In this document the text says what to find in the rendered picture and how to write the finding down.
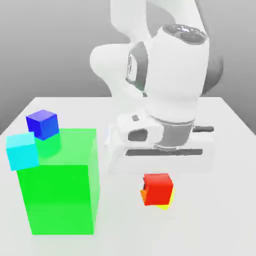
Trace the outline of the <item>small cyan cube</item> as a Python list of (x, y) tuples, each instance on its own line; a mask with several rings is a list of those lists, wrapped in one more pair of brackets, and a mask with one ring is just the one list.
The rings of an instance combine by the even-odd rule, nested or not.
[(34, 132), (7, 136), (6, 153), (12, 171), (39, 166), (39, 156)]

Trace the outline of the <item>small yellow cube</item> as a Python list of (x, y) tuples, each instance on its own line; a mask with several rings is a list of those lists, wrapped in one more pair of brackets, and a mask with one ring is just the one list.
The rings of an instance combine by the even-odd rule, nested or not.
[(162, 210), (168, 210), (169, 207), (172, 205), (173, 201), (174, 201), (174, 195), (175, 195), (175, 192), (176, 192), (176, 188), (174, 187), (172, 189), (172, 193), (171, 193), (171, 196), (170, 196), (170, 199), (169, 199), (169, 203), (168, 204), (165, 204), (165, 205), (156, 205), (156, 207), (162, 209)]

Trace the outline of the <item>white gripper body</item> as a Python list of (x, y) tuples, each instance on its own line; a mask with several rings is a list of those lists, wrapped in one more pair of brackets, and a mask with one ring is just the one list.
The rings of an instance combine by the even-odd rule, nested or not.
[(105, 146), (105, 168), (111, 174), (208, 173), (214, 161), (214, 133), (192, 132), (187, 143), (176, 151), (129, 148), (114, 132)]

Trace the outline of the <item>small blue cube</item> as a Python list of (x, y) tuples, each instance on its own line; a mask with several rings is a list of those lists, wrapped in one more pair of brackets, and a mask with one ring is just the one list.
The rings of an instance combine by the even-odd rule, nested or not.
[(56, 113), (42, 109), (26, 116), (29, 132), (42, 141), (59, 133), (58, 117)]

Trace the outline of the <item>small red cube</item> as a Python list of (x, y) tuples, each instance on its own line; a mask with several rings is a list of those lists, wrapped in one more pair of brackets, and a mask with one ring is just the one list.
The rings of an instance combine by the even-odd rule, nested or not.
[(143, 190), (147, 191), (145, 206), (169, 203), (174, 184), (168, 173), (145, 173), (143, 181)]

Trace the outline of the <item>large green box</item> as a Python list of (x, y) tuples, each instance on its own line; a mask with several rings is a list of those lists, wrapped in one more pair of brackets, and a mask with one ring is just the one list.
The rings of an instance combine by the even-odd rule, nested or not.
[(35, 143), (39, 165), (17, 171), (32, 234), (94, 234), (100, 197), (96, 129), (62, 128)]

